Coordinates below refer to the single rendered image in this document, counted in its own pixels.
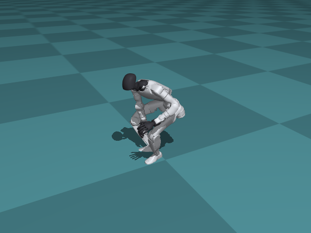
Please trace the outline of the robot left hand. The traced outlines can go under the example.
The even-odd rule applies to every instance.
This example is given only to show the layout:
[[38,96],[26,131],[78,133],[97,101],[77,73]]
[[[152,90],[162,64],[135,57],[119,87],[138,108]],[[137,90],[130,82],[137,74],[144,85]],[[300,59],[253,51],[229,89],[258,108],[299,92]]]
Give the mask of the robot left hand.
[[[144,123],[144,124],[142,124],[142,123]],[[158,126],[160,123],[156,124],[156,122],[155,122],[154,119],[153,119],[152,121],[142,121],[142,122],[140,122],[139,124],[142,124],[142,125],[138,126],[138,127],[137,127],[137,130],[138,130],[140,127],[142,127],[142,128],[140,128],[140,129],[138,130],[138,132],[144,128],[139,134],[141,134],[143,131],[145,131],[145,130],[147,129],[147,130],[142,134],[142,136],[143,136],[146,132],[148,132],[149,130],[151,130],[151,129],[153,128],[153,126],[156,127],[156,126]]]

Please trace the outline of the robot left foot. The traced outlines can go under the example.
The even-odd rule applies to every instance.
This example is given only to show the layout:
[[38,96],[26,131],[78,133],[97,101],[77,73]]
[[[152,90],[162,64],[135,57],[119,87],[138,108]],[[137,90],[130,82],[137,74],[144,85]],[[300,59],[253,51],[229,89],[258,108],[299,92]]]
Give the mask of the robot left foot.
[[159,156],[156,156],[156,155],[152,154],[148,159],[145,160],[145,164],[147,164],[147,165],[152,164],[155,161],[157,161],[159,158],[162,157],[162,153],[161,152],[159,152]]

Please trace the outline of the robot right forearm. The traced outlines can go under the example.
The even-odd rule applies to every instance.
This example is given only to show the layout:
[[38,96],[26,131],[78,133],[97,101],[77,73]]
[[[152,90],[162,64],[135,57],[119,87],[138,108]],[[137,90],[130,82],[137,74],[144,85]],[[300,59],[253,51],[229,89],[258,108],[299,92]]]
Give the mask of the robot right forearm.
[[142,121],[147,121],[144,109],[143,110],[137,110],[137,113],[139,114],[139,118],[140,118],[141,122]]

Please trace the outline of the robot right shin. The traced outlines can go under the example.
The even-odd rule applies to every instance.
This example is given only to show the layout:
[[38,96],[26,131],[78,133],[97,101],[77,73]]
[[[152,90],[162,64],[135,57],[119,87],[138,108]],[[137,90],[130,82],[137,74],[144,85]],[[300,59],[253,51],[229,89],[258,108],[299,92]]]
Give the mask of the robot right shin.
[[[130,123],[131,123],[131,121],[130,121]],[[139,135],[139,133],[138,133],[138,130],[137,130],[137,127],[138,126],[140,126],[140,124],[138,124],[138,125],[133,125],[132,123],[131,123],[131,125],[132,125],[132,127],[134,128],[134,130],[136,131],[136,133]],[[146,131],[146,130],[145,130]],[[145,132],[145,131],[143,131],[143,132]],[[141,138],[144,142],[145,142],[145,144],[148,146],[148,147],[150,147],[149,146],[149,142],[148,142],[148,139],[149,139],[149,137],[148,137],[148,134],[147,134],[148,132],[146,132],[145,134],[144,134],[144,137],[143,138]]]

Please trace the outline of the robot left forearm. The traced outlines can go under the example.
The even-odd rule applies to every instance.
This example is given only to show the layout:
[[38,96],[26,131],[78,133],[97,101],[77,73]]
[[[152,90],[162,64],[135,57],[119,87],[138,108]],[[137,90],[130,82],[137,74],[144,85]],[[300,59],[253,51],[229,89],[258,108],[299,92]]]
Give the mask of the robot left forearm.
[[174,115],[176,111],[178,110],[178,105],[173,104],[170,108],[167,108],[165,112],[163,112],[161,115],[159,115],[154,121],[156,124],[164,122],[167,118]]

